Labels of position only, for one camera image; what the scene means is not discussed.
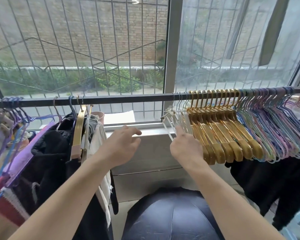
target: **lavender strap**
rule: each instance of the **lavender strap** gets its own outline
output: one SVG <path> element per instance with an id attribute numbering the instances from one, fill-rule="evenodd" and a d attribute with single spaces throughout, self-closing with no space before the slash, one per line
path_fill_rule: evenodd
<path id="1" fill-rule="evenodd" d="M 12 182 L 16 179 L 16 177 L 22 172 L 24 167 L 30 162 L 33 155 L 31 153 L 31 149 L 34 144 L 40 139 L 40 137 L 53 125 L 55 125 L 54 121 L 51 121 L 46 127 L 44 127 L 35 138 L 24 148 L 22 151 L 15 157 L 15 159 L 5 166 L 4 172 L 7 172 L 10 176 L 8 182 L 6 183 L 6 187 L 10 187 Z"/>

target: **clothing rack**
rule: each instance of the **clothing rack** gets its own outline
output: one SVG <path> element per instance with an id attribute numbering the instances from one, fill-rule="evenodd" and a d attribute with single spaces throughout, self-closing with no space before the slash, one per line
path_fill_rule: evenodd
<path id="1" fill-rule="evenodd" d="M 300 93 L 300 87 L 293 87 L 293 94 Z M 275 91 L 270 90 L 270 95 L 274 95 Z M 137 95 L 120 95 L 120 96 L 74 96 L 71 100 L 72 105 L 82 104 L 117 104 L 117 103 L 140 103 L 140 102 L 158 102 L 158 101 L 179 101 L 194 99 L 211 99 L 221 98 L 221 92 L 216 93 L 203 93 L 189 94 L 183 93 L 164 93 L 164 94 L 137 94 Z M 227 93 L 226 97 L 238 97 L 239 92 Z M 54 98 L 23 98 L 20 101 L 1 101 L 0 108 L 13 108 L 17 107 L 46 107 L 46 106 L 66 106 L 69 105 L 68 97 Z"/>

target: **window pane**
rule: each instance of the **window pane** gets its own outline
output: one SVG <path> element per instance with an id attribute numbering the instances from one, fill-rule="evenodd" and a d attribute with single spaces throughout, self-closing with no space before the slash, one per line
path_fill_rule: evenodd
<path id="1" fill-rule="evenodd" d="M 0 89 L 24 98 L 162 93 L 167 14 L 168 0 L 0 0 Z M 93 111 L 133 110 L 148 122 L 160 120 L 158 107 Z"/>
<path id="2" fill-rule="evenodd" d="M 300 0 L 290 0 L 274 54 L 258 66 L 277 0 L 250 0 L 226 57 L 244 0 L 183 0 L 175 91 L 288 85 L 300 60 Z"/>

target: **umbrella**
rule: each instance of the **umbrella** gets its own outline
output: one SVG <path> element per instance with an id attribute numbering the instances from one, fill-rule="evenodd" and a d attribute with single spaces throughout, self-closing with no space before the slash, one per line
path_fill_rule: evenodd
<path id="1" fill-rule="evenodd" d="M 160 188 L 128 211 L 122 240 L 224 240 L 199 191 Z"/>

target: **person's right hand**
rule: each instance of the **person's right hand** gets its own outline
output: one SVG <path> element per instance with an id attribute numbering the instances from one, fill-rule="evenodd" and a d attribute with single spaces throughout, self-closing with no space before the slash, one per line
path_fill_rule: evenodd
<path id="1" fill-rule="evenodd" d="M 204 161 L 200 142 L 193 135 L 185 133 L 180 126 L 176 126 L 176 138 L 170 145 L 170 151 L 172 156 L 186 170 L 197 166 L 208 166 Z"/>

